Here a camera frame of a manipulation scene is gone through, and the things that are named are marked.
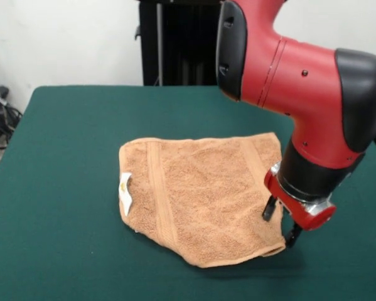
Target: white label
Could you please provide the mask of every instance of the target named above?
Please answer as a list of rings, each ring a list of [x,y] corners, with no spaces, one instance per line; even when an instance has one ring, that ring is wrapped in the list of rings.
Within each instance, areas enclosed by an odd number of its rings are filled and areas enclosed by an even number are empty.
[[[123,172],[121,174],[121,179],[119,181],[119,198],[121,199],[122,205],[124,207],[124,214],[127,216],[132,205],[132,197],[127,190],[127,182],[131,177],[130,172]]]

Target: green tablecloth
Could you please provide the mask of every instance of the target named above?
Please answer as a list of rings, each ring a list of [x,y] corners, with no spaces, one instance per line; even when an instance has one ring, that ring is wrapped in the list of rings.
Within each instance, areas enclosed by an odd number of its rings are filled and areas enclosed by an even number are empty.
[[[333,219],[277,256],[202,270],[121,221],[128,140],[292,129],[215,87],[37,89],[0,166],[0,300],[376,300],[374,145]]]

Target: red robot arm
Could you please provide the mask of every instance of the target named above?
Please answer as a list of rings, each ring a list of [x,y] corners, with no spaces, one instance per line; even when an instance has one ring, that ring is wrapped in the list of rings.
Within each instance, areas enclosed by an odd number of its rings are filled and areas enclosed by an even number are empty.
[[[223,3],[217,80],[230,98],[293,118],[282,161],[265,177],[272,196],[264,218],[279,199],[294,228],[312,230],[333,215],[333,190],[355,170],[376,133],[376,56],[277,34],[274,20],[284,2]]]

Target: towel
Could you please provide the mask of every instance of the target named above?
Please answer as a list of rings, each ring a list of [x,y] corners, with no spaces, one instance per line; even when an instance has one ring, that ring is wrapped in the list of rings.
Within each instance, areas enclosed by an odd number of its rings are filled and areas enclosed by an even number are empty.
[[[282,207],[270,220],[267,170],[281,160],[274,133],[199,140],[143,138],[119,151],[132,204],[121,218],[135,232],[200,268],[236,265],[285,249]]]

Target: white wall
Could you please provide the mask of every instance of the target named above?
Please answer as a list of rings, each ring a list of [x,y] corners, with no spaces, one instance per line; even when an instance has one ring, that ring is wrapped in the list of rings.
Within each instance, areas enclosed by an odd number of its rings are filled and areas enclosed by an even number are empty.
[[[0,0],[0,84],[27,106],[40,85],[141,85],[134,0]]]
[[[141,85],[137,7],[136,0],[0,0],[0,84],[14,105],[24,109],[40,85]],[[289,0],[276,29],[376,54],[376,0]]]

